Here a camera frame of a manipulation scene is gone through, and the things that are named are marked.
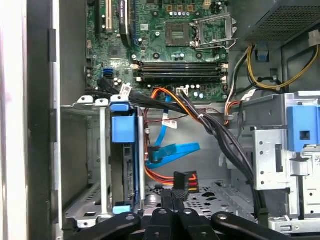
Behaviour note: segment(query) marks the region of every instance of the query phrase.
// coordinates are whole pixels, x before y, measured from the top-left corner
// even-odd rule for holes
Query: yellow wire
[[[309,63],[308,66],[306,66],[301,72],[299,72],[296,76],[294,76],[292,79],[290,79],[289,81],[281,84],[281,85],[278,85],[278,86],[271,86],[271,85],[265,85],[265,84],[262,84],[260,82],[258,82],[255,78],[255,75],[254,75],[254,72],[253,72],[253,69],[252,69],[252,53],[253,53],[253,50],[254,50],[254,47],[251,46],[249,51],[248,51],[248,57],[247,57],[247,60],[248,60],[248,70],[249,70],[249,74],[250,74],[250,77],[252,78],[252,80],[261,88],[265,88],[265,89],[280,89],[280,88],[284,88],[290,84],[292,84],[293,82],[295,82],[296,80],[298,80],[313,64],[314,62],[317,60],[317,57],[318,57],[318,54],[319,54],[319,45],[316,46],[316,53],[315,53],[315,56],[314,58],[312,59],[312,61]]]

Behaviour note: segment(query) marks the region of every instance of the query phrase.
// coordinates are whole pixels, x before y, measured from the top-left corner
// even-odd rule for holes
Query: white label
[[[149,24],[141,24],[140,30],[141,31],[149,31]]]
[[[129,96],[130,92],[131,92],[132,87],[126,85],[126,84],[122,84],[121,90],[120,90],[120,94],[121,95],[125,95],[125,96]]]
[[[255,94],[255,92],[256,92],[256,89],[250,90],[246,95],[243,96],[241,101],[250,100],[250,98]]]
[[[162,121],[162,125],[166,126],[168,128],[171,128],[171,129],[177,129],[178,128],[178,124],[174,120],[164,120],[164,121]]]
[[[163,113],[163,117],[162,117],[162,120],[167,120],[168,119],[168,113]]]

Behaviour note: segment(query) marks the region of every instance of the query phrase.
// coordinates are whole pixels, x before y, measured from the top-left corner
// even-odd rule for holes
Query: capacitor
[[[180,59],[180,60],[183,60],[183,59],[184,59],[184,57],[185,57],[185,54],[184,54],[184,53],[181,53],[181,54],[180,54],[180,58],[179,58],[179,59]]]

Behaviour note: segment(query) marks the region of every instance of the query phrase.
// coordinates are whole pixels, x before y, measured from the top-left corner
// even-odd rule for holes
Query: pci slot
[[[105,0],[105,30],[107,33],[112,33],[112,0]]]

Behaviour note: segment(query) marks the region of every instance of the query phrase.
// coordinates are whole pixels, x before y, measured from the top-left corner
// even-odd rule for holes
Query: white connector
[[[204,0],[203,2],[203,9],[204,10],[209,10],[211,6],[211,0]]]

